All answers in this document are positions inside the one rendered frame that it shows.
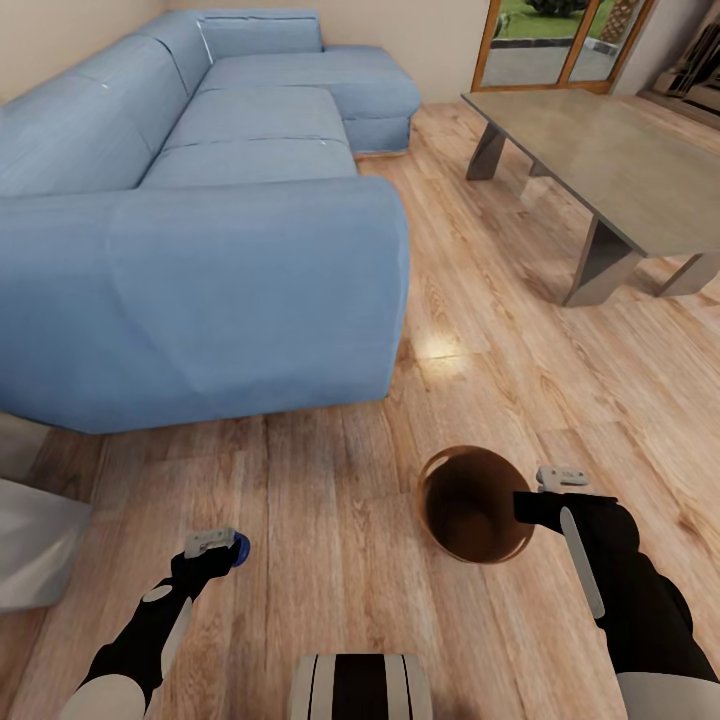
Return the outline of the can of soda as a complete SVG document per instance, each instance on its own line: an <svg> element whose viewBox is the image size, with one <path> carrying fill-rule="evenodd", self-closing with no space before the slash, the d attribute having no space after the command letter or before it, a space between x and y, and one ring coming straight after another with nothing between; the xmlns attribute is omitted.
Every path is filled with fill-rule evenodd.
<svg viewBox="0 0 720 720"><path fill-rule="evenodd" d="M208 545L205 545L207 549L214 549L216 547L224 547L227 545L228 548L230 548L234 543L236 543L238 540L241 540L241 549L240 549L240 555L237 562L232 564L232 567L240 566L244 561L246 561L249 553L250 553L250 541L248 538L239 532L235 532L235 536L233 539L229 539L228 541L221 541L218 543L209 543Z"/></svg>

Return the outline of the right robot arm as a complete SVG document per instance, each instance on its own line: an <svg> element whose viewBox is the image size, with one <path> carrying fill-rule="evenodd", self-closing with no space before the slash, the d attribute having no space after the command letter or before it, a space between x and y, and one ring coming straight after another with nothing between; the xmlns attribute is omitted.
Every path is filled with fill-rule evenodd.
<svg viewBox="0 0 720 720"><path fill-rule="evenodd" d="M563 534L609 656L628 720L720 720L720 681L693 639L674 582L639 551L639 530L615 496L565 493L591 478L577 467L540 466L538 493L513 491L515 521Z"/></svg>

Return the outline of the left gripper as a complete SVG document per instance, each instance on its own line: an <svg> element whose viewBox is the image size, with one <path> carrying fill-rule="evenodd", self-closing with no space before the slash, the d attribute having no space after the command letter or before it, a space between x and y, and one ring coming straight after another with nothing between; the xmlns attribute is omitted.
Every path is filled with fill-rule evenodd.
<svg viewBox="0 0 720 720"><path fill-rule="evenodd" d="M185 559L185 555L177 555L171 560L173 576L183 569L194 571L201 578L201 589L208 583L209 579L228 575L232 564L237 562L240 555L241 540L239 539L230 548L216 547L207 549L205 554L199 557Z"/></svg>

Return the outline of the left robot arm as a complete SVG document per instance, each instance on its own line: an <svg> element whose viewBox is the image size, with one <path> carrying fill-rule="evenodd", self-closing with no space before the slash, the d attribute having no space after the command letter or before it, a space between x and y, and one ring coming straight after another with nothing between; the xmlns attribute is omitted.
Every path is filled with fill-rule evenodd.
<svg viewBox="0 0 720 720"><path fill-rule="evenodd" d="M239 559L240 539L230 548L205 545L234 536L230 526L186 536L185 553L171 560L173 577L144 595L134 619L99 650L88 677L53 720L143 720L190 625L194 600Z"/></svg>

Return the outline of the trash can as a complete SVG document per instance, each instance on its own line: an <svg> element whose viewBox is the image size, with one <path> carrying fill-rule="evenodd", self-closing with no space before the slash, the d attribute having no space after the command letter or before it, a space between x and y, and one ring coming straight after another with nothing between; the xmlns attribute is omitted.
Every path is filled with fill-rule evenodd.
<svg viewBox="0 0 720 720"><path fill-rule="evenodd" d="M500 565L529 546L536 528L515 521L513 491L531 488L508 459L484 447L457 445L425 463L417 511L429 535L457 561Z"/></svg>

